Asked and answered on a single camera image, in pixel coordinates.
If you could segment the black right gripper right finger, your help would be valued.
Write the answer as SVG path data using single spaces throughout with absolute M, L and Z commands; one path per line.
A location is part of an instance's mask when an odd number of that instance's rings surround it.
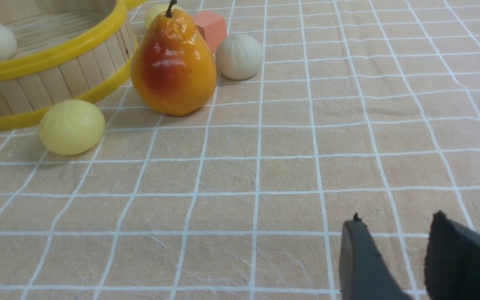
M 424 276 L 432 300 L 480 300 L 480 234 L 434 213 Z

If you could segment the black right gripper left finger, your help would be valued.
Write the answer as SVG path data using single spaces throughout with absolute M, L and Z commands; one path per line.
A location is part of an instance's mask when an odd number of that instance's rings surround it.
M 343 300 L 411 300 L 389 269 L 358 213 L 342 225 L 339 258 Z

